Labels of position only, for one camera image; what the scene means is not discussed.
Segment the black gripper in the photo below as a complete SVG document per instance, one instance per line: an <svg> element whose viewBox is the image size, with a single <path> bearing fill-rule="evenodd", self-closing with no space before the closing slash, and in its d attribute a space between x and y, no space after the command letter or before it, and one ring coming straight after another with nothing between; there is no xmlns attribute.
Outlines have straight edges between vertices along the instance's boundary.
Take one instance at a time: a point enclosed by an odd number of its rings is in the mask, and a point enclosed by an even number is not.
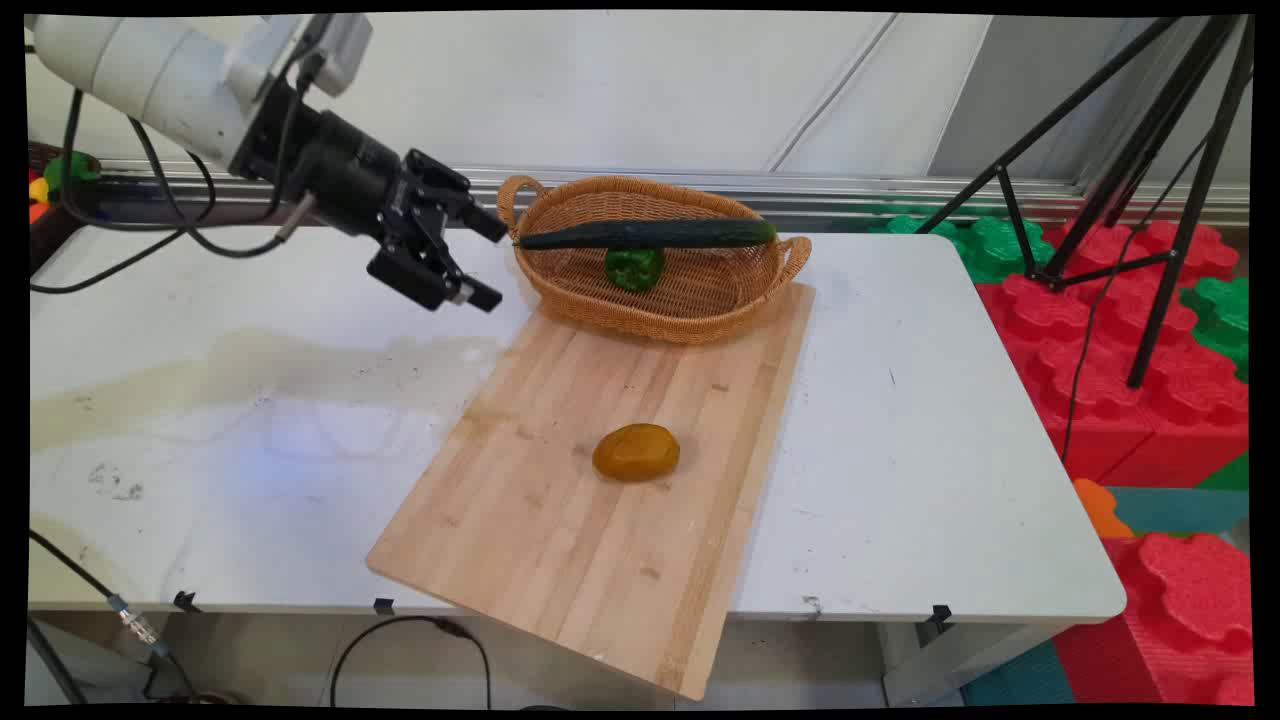
<svg viewBox="0 0 1280 720"><path fill-rule="evenodd" d="M508 225L471 193L470 179L420 150L398 156L334 111L303 102L301 86L273 85L238 151L238 174L269 181L280 202L379 250L367 273L429 311L443 304L497 309L503 295L462 273L444 241L449 219L497 243Z"/></svg>

